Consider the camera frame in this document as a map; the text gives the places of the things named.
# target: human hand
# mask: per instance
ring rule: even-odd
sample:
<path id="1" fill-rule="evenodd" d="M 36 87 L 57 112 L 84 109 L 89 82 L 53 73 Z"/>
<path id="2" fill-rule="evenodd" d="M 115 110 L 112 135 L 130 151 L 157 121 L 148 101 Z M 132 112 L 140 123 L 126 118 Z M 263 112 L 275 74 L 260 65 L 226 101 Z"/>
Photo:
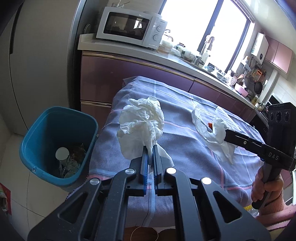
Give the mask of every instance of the human hand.
<path id="1" fill-rule="evenodd" d="M 252 184 L 251 198 L 253 202 L 256 202 L 257 200 L 262 200 L 264 191 L 272 192 L 267 200 L 267 203 L 270 203 L 276 200 L 281 195 L 284 181 L 281 175 L 277 176 L 274 181 L 267 183 L 263 183 L 262 178 L 263 167 L 260 167 L 255 176 L 255 181 Z"/>

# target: pink sleeve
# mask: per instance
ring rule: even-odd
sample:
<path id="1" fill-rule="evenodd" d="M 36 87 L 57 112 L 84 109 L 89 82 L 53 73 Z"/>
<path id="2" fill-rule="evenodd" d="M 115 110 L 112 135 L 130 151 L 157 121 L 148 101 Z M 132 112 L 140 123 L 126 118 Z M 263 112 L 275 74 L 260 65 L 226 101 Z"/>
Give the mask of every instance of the pink sleeve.
<path id="1" fill-rule="evenodd" d="M 295 212 L 296 206 L 292 204 L 287 206 L 282 192 L 276 200 L 259 210 L 259 216 L 256 219 L 268 230 L 274 230 L 287 226 Z"/>
<path id="2" fill-rule="evenodd" d="M 276 200 L 274 200 L 270 204 L 267 204 L 261 210 L 258 210 L 259 216 L 280 212 L 284 210 L 285 207 L 286 207 L 286 204 L 284 202 L 283 191 L 282 191 L 281 195 Z"/>

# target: refrigerator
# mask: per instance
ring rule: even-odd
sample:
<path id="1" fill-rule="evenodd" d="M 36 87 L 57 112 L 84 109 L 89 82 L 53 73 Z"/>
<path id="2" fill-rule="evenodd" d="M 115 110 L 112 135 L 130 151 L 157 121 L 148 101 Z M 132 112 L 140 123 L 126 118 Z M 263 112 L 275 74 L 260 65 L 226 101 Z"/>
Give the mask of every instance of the refrigerator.
<path id="1" fill-rule="evenodd" d="M 25 135 L 47 108 L 80 110 L 80 34 L 96 33 L 108 0 L 25 0 L 0 36 L 0 113 Z"/>

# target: crumpled tissue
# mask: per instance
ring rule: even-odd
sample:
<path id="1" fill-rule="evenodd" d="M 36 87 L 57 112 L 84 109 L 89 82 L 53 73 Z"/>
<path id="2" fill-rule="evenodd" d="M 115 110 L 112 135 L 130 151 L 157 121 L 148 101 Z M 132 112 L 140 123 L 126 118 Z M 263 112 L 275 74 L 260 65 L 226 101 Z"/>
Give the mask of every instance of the crumpled tissue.
<path id="1" fill-rule="evenodd" d="M 157 145 L 159 155 L 168 158 L 174 166 L 172 158 L 156 142 L 162 136 L 164 126 L 159 101 L 153 97 L 128 101 L 130 104 L 123 108 L 119 116 L 120 130 L 117 131 L 124 158 L 132 160 L 142 156 L 144 146 L 147 147 L 148 156 L 152 157 L 152 148 Z"/>
<path id="2" fill-rule="evenodd" d="M 226 136 L 225 131 L 230 129 L 240 132 L 240 128 L 228 114 L 218 106 L 215 111 L 216 117 L 213 119 L 213 130 L 211 130 L 201 118 L 202 111 L 202 109 L 196 106 L 191 113 L 192 122 L 197 132 L 203 137 L 207 147 L 217 155 L 220 161 L 228 160 L 233 164 L 232 158 L 234 149 L 237 146 L 224 141 Z"/>

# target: metal screw head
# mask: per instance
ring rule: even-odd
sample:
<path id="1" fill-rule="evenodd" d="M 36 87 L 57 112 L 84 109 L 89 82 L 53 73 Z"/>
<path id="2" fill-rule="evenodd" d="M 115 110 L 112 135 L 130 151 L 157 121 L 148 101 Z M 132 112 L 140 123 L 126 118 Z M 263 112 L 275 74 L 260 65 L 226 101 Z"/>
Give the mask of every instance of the metal screw head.
<path id="1" fill-rule="evenodd" d="M 134 174 L 135 173 L 135 170 L 134 169 L 132 169 L 132 168 L 128 168 L 128 169 L 126 169 L 126 174 L 128 174 L 128 175 L 132 175 L 132 174 Z"/>
<path id="2" fill-rule="evenodd" d="M 175 174 L 176 173 L 176 169 L 175 168 L 173 168 L 173 167 L 169 167 L 167 170 L 166 170 L 166 172 L 168 173 L 168 174 Z"/>
<path id="3" fill-rule="evenodd" d="M 209 185 L 212 183 L 212 180 L 209 177 L 204 177 L 204 178 L 202 178 L 202 183 Z"/>
<path id="4" fill-rule="evenodd" d="M 100 180 L 98 178 L 92 178 L 89 181 L 89 183 L 92 184 L 92 185 L 98 185 L 100 183 Z"/>

